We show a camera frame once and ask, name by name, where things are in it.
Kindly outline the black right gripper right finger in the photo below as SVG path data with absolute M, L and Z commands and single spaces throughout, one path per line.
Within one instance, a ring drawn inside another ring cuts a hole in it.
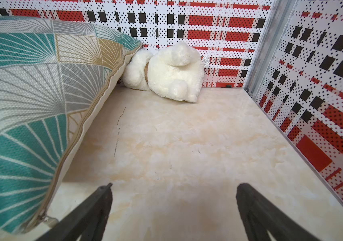
M 236 200 L 249 241 L 318 241 L 248 183 L 237 187 Z

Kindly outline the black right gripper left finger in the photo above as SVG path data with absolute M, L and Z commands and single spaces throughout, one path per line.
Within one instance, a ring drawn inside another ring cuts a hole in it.
M 113 203 L 112 183 L 100 186 L 39 241 L 100 241 Z

